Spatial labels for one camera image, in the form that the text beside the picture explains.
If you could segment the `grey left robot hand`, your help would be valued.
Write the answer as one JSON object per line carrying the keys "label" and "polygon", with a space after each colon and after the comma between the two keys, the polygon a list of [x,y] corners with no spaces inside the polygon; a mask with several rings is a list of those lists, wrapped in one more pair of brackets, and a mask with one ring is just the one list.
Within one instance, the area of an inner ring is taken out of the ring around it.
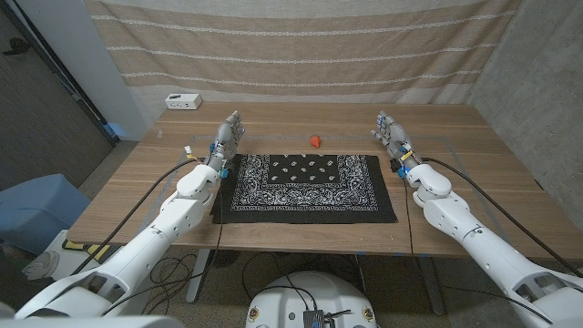
{"label": "grey left robot hand", "polygon": [[220,170],[237,154],[237,148],[244,133],[245,128],[241,115],[238,111],[234,111],[220,124],[213,141],[214,148],[210,151],[204,164],[215,170]]}

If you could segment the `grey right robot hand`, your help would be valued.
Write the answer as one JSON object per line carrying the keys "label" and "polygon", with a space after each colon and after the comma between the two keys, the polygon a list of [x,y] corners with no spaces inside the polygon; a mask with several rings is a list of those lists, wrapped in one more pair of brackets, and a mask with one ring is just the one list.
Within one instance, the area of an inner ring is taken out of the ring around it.
{"label": "grey right robot hand", "polygon": [[415,154],[411,139],[392,117],[381,111],[377,115],[376,124],[377,129],[372,130],[371,134],[386,148],[392,172],[397,172],[403,178],[411,169],[422,164]]}

